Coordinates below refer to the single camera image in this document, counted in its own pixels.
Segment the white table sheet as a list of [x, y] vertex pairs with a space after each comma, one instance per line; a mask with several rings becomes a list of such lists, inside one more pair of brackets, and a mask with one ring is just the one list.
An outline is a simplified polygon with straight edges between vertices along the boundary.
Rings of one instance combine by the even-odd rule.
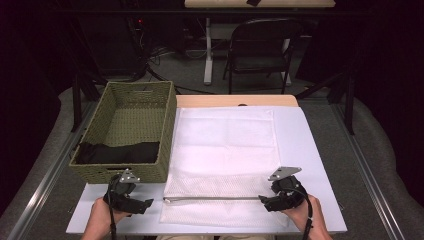
[[[347, 227], [326, 171], [322, 164], [305, 114], [299, 107], [286, 106], [234, 106], [270, 108], [274, 112], [274, 128], [280, 156], [280, 167], [300, 167], [296, 173], [306, 191], [320, 199], [327, 228], [332, 233], [346, 231]], [[178, 109], [172, 139], [177, 127]], [[117, 225], [120, 235], [286, 235], [297, 233], [297, 227], [288, 219], [288, 225], [277, 227], [220, 227], [205, 225], [172, 224], [160, 221], [164, 203], [164, 183], [140, 183], [132, 196], [135, 199], [153, 199], [144, 214], [125, 218]]]

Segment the black stand leg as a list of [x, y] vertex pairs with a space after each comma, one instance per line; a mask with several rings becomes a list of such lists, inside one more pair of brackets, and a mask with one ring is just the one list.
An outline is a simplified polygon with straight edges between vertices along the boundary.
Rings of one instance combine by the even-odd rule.
[[73, 127], [72, 132], [75, 132], [82, 123], [82, 104], [81, 94], [89, 101], [97, 101], [100, 98], [100, 93], [96, 88], [97, 76], [88, 71], [78, 72], [72, 82], [72, 97], [73, 97]]
[[327, 95], [327, 101], [330, 104], [338, 104], [342, 97], [345, 97], [343, 122], [348, 132], [353, 135], [353, 107], [355, 87], [355, 80], [353, 75], [348, 72], [337, 73], [320, 83], [312, 85], [301, 93], [296, 94], [295, 98], [307, 98], [324, 87], [330, 87], [330, 92]]

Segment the black cloth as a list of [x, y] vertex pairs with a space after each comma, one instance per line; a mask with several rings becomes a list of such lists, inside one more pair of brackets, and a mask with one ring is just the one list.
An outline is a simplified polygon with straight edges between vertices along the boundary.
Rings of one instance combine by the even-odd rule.
[[159, 142], [116, 147], [83, 142], [79, 147], [80, 153], [76, 158], [78, 164], [155, 163], [159, 152]]

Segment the person's left hand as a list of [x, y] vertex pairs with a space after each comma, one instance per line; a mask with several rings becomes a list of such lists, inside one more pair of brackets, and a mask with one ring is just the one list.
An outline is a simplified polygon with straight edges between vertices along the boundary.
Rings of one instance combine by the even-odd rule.
[[109, 205], [102, 199], [97, 198], [92, 207], [87, 225], [81, 240], [103, 240], [111, 231], [111, 217], [118, 223], [130, 213], [110, 210]]

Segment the black folding chair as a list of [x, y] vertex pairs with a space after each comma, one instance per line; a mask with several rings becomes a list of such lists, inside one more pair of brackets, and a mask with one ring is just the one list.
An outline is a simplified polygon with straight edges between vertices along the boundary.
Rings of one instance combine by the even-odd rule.
[[293, 41], [304, 28], [294, 19], [256, 19], [237, 26], [230, 39], [227, 62], [223, 77], [228, 77], [228, 93], [233, 92], [234, 74], [279, 73], [282, 80], [281, 93], [285, 93]]

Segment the metal floor rail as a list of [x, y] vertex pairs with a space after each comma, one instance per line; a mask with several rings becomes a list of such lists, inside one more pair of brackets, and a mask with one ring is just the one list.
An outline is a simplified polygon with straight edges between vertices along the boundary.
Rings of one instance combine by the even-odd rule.
[[30, 198], [23, 213], [7, 237], [7, 240], [26, 240], [32, 225], [36, 221], [58, 178], [60, 177], [65, 167], [68, 165], [72, 149], [79, 142], [79, 139], [81, 138], [81, 135], [89, 122], [89, 119], [92, 117], [96, 106], [97, 104], [95, 102], [89, 102], [86, 105], [82, 112], [82, 120], [80, 125], [74, 132], [71, 132], [68, 135], [64, 146], [61, 148], [59, 156], [44, 175], [43, 179], [35, 190], [35, 193]]
[[362, 181], [370, 195], [372, 203], [378, 213], [380, 221], [382, 222], [385, 231], [390, 240], [405, 240], [405, 236], [400, 229], [396, 218], [393, 215], [392, 209], [389, 206], [386, 197], [384, 196], [370, 166], [368, 165], [367, 159], [354, 135], [345, 126], [343, 111], [338, 105], [330, 106], [338, 124], [341, 126], [345, 138], [347, 139], [350, 148], [355, 155], [354, 160], [358, 166], [359, 174], [361, 175]]

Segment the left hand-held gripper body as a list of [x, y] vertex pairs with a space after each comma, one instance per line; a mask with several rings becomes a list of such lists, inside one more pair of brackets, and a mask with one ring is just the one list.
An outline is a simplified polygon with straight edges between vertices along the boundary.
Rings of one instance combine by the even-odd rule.
[[134, 213], [140, 207], [135, 199], [130, 198], [130, 194], [138, 182], [139, 179], [129, 169], [112, 176], [103, 200], [114, 210]]

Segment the white mesh laundry bag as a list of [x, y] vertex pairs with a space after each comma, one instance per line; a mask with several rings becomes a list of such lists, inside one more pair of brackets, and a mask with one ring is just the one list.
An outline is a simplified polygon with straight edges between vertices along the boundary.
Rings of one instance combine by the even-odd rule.
[[280, 165], [272, 109], [182, 108], [160, 221], [286, 227], [288, 218], [259, 200], [273, 194], [268, 176]]

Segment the light desk with white legs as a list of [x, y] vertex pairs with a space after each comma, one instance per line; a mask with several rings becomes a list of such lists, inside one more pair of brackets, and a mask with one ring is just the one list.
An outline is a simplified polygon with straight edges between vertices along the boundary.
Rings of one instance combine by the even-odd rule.
[[[246, 4], [247, 0], [184, 0], [184, 5], [187, 8], [195, 9], [218, 9], [218, 8], [253, 8]], [[325, 8], [334, 7], [334, 0], [261, 0], [258, 4], [259, 8]], [[212, 38], [211, 38], [211, 23], [210, 18], [206, 18], [206, 65], [205, 65], [205, 76], [204, 84], [210, 85], [212, 83], [212, 66], [213, 66], [213, 54], [212, 54]]]

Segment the black equipment rack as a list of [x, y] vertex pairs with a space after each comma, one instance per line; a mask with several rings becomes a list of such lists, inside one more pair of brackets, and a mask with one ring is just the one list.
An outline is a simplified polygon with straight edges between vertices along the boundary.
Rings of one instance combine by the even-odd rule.
[[79, 18], [94, 62], [104, 76], [140, 78], [145, 74], [134, 28], [129, 21], [123, 16]]

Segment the green woven basket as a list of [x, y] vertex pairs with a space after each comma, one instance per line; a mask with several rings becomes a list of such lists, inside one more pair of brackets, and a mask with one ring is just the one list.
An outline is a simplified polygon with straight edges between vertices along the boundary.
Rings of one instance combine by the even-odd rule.
[[143, 183], [164, 183], [168, 177], [177, 99], [170, 81], [107, 84], [79, 145], [116, 147], [141, 142], [159, 142], [155, 163], [78, 164], [80, 147], [69, 167], [85, 182], [106, 184], [129, 169]]

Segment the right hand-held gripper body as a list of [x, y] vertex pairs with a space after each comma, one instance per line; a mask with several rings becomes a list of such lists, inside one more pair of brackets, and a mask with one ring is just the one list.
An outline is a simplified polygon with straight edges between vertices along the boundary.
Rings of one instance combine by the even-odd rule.
[[305, 188], [294, 176], [300, 171], [300, 167], [279, 167], [268, 178], [272, 182], [271, 190], [275, 196], [281, 197], [281, 202], [286, 203], [288, 209], [299, 206], [307, 195]]

